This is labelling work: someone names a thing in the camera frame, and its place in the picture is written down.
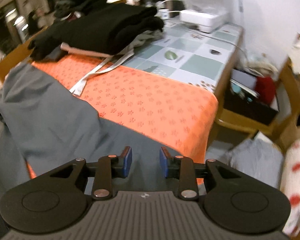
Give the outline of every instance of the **ceiling light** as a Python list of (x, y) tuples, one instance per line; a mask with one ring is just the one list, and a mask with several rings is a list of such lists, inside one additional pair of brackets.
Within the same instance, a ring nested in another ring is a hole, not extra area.
[(20, 16), (16, 19), (16, 21), (14, 22), (14, 25), (20, 23), (23, 20), (23, 16)]
[(21, 29), (22, 31), (24, 31), (26, 28), (28, 28), (28, 24), (26, 24), (25, 26), (23, 26), (23, 28)]
[(14, 8), (12, 11), (9, 11), (6, 15), (6, 17), (8, 17), (10, 14), (13, 14), (16, 11), (16, 8)]

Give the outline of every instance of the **white cable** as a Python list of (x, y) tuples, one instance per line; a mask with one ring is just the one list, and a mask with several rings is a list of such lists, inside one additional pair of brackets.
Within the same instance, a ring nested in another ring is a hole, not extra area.
[(181, 2), (183, 2), (183, 0), (165, 0), (165, 1), (161, 2), (161, 3), (165, 3), (165, 2), (168, 2), (168, 1), (181, 1)]

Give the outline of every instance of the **red cloth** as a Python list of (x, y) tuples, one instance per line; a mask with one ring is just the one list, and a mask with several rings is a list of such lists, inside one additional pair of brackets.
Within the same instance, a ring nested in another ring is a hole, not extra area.
[(255, 92), (259, 94), (258, 100), (270, 106), (275, 96), (275, 83), (271, 77), (257, 77)]

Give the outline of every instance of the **green leaf print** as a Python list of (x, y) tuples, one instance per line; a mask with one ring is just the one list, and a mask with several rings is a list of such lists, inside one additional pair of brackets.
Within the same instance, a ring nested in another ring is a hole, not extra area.
[(177, 54), (175, 54), (174, 52), (168, 50), (165, 54), (164, 57), (168, 60), (175, 60), (178, 58)]

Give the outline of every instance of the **blue gripper pad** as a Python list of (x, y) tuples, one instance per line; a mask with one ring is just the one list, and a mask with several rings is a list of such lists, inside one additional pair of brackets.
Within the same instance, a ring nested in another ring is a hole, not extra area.
[(129, 175), (131, 163), (132, 163), (132, 149), (130, 147), (127, 155), (125, 156), (125, 158), (123, 160), (123, 175), (125, 177), (128, 177), (128, 175)]
[(160, 160), (160, 167), (161, 167), (161, 171), (163, 173), (163, 175), (165, 176), (165, 178), (168, 177), (168, 161), (167, 161), (167, 157), (164, 154), (162, 148), (160, 148), (160, 152), (159, 152), (159, 160)]

